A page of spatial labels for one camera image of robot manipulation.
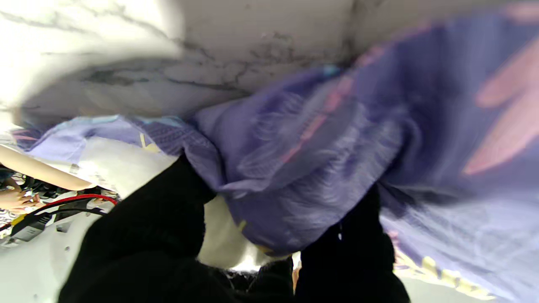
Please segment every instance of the yellow connector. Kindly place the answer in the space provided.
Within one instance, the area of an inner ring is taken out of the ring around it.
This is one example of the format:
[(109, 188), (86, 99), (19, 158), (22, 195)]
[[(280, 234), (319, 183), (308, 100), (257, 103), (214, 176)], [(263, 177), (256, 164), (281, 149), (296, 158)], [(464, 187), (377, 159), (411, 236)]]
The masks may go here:
[(11, 226), (17, 225), (19, 222), (21, 222), (24, 217), (26, 217), (26, 214), (20, 215), (17, 218), (15, 218), (13, 221), (11, 221)]

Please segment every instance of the white surface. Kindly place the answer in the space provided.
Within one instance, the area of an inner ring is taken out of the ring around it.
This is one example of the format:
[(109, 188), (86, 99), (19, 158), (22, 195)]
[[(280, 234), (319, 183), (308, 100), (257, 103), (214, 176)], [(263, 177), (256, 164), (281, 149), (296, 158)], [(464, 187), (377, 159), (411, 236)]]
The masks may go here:
[[(53, 303), (69, 274), (86, 230), (99, 215), (77, 214), (48, 226), (28, 243), (0, 250), (3, 302)], [(68, 233), (55, 225), (72, 222)]]
[(0, 127), (188, 114), (418, 20), (505, 1), (0, 0)]

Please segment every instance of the patterned cloth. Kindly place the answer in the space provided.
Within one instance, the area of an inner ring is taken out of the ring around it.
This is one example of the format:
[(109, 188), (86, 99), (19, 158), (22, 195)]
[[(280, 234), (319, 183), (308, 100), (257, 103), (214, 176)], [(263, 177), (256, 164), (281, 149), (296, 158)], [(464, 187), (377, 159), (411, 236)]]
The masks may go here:
[(538, 37), (539, 6), (512, 5), (424, 25), (348, 70), (305, 71), (189, 123), (77, 118), (14, 136), (73, 164), (92, 136), (184, 152), (271, 255), (305, 248), (375, 184), (401, 269), (539, 302)]

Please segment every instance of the red cable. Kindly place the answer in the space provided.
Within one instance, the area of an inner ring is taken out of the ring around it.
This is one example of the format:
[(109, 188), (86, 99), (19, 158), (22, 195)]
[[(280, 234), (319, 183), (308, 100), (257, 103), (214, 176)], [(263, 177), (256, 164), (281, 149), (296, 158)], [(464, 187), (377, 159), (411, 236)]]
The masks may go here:
[(99, 198), (99, 199), (111, 201), (114, 205), (117, 204), (116, 200), (112, 199), (111, 197), (107, 197), (107, 196), (103, 196), (103, 195), (97, 195), (97, 194), (85, 194), (85, 195), (79, 195), (79, 196), (60, 199), (60, 200), (51, 202), (51, 203), (47, 204), (46, 206), (60, 204), (60, 203), (68, 202), (68, 201), (72, 201), (72, 200), (81, 200), (81, 199), (89, 199), (89, 198)]
[[(40, 212), (42, 210), (45, 210), (45, 209), (48, 209), (48, 208), (51, 208), (52, 206), (54, 206), (56, 204), (65, 204), (66, 202), (69, 202), (69, 201), (83, 200), (83, 199), (90, 199), (90, 198), (99, 198), (99, 199), (110, 201), (114, 205), (117, 204), (117, 201), (115, 199), (112, 199), (111, 197), (107, 197), (107, 196), (103, 196), (103, 195), (97, 195), (97, 194), (85, 194), (85, 195), (79, 195), (79, 196), (64, 198), (64, 199), (60, 199), (60, 200), (51, 202), (51, 203), (49, 203), (49, 204), (47, 204), (47, 205), (45, 205), (45, 206), (43, 206), (43, 207), (41, 207), (39, 209), (36, 209), (35, 211), (29, 213), (29, 215), (35, 215), (38, 212)], [(0, 227), (0, 231), (5, 230), (5, 229), (9, 228), (10, 226), (11, 226), (11, 223), (6, 223), (2, 227)]]

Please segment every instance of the human arm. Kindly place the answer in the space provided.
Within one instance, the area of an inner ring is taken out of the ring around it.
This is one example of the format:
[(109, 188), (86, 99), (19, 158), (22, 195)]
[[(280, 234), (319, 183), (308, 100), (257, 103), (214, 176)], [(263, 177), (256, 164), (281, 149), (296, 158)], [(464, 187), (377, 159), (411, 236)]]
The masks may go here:
[(0, 146), (0, 162), (3, 166), (18, 171), (21, 174), (31, 176), (32, 178), (68, 190), (82, 190), (94, 187), (90, 182), (48, 166), (45, 163), (39, 162), (5, 146)]

